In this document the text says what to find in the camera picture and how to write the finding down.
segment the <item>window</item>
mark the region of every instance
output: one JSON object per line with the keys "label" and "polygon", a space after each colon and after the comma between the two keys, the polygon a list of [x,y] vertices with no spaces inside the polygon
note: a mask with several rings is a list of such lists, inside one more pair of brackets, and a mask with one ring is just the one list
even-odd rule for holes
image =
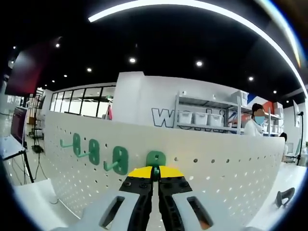
{"label": "window", "polygon": [[56,100],[56,105],[54,107],[55,112],[60,112],[61,109],[61,104],[62,104],[62,99],[63,99],[63,94],[64,92],[59,92]]}
{"label": "window", "polygon": [[54,106],[55,106],[55,103],[56,103],[56,98],[57,98],[57,93],[54,93],[52,95],[51,104],[50,104],[50,110],[51,111],[54,111]]}
{"label": "window", "polygon": [[82,96],[83,96],[84,91],[85,91],[84,89],[73,91],[73,97],[72,97],[71,105],[69,107],[69,112],[80,114]]}
{"label": "window", "polygon": [[83,98],[81,114],[84,116],[96,116],[98,101],[102,88],[87,88]]}
{"label": "window", "polygon": [[61,112],[68,112],[69,108],[69,102],[71,101],[73,91],[69,90],[64,93],[63,101],[62,101],[62,107]]}
{"label": "window", "polygon": [[106,87],[103,88],[102,91],[102,97],[100,98],[100,105],[98,108],[98,114],[97,117],[102,118],[103,115],[106,114],[107,109],[108,109],[108,105],[110,103],[110,101],[107,99],[107,96],[112,96],[115,93],[115,87]]}

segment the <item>white lab coat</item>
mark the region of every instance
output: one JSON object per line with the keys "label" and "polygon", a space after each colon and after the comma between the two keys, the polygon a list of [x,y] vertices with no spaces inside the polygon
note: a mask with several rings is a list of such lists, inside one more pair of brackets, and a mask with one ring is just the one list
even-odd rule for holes
{"label": "white lab coat", "polygon": [[263,136],[263,128],[253,119],[247,121],[244,129],[244,135],[247,136]]}

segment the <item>monitor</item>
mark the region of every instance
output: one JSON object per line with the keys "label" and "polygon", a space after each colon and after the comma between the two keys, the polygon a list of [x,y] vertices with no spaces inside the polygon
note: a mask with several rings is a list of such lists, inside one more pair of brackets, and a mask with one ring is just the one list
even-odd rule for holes
{"label": "monitor", "polygon": [[299,128],[299,125],[300,125],[299,108],[298,108],[298,105],[295,103],[294,100],[293,100],[293,106],[294,106],[294,123],[295,123],[295,127]]}
{"label": "monitor", "polygon": [[23,107],[15,107],[11,135],[23,146],[25,141],[27,109]]}

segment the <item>chair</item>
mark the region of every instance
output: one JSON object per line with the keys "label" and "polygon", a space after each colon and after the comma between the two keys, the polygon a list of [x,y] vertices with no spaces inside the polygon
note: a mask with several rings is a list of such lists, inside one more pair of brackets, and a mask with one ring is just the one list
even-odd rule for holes
{"label": "chair", "polygon": [[298,158],[299,156],[299,152],[300,152],[300,144],[302,142],[302,139],[299,139],[298,144],[297,144],[297,149],[295,151],[295,153],[293,154],[293,144],[292,144],[292,150],[291,152],[288,151],[288,154],[293,154],[293,155],[285,155],[284,157],[286,157],[287,159],[285,160],[285,162],[287,163],[293,163],[295,162],[295,160]]}

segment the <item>box on shelf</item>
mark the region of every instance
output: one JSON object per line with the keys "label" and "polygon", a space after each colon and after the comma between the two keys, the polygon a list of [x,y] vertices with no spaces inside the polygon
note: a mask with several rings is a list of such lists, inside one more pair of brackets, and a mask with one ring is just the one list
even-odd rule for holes
{"label": "box on shelf", "polygon": [[244,92],[242,90],[238,90],[237,92],[233,93],[230,96],[230,101],[233,102],[233,103],[237,103],[237,97],[238,96],[241,99],[241,105],[246,107],[247,106],[247,100],[248,100],[248,93]]}
{"label": "box on shelf", "polygon": [[283,118],[283,108],[281,107],[278,107],[278,108],[275,108],[275,115],[278,115],[280,118]]}
{"label": "box on shelf", "polygon": [[195,112],[193,114],[193,123],[197,125],[207,125],[208,113]]}
{"label": "box on shelf", "polygon": [[191,124],[192,123],[192,112],[179,111],[179,120],[181,124]]}
{"label": "box on shelf", "polygon": [[265,132],[268,132],[269,131],[269,124],[268,123],[263,123],[263,130]]}
{"label": "box on shelf", "polygon": [[274,109],[276,109],[276,108],[283,108],[283,106],[282,106],[281,103],[275,102],[274,103]]}
{"label": "box on shelf", "polygon": [[272,132],[273,133],[278,133],[278,125],[272,125]]}
{"label": "box on shelf", "polygon": [[207,124],[215,127],[222,127],[222,115],[208,115]]}

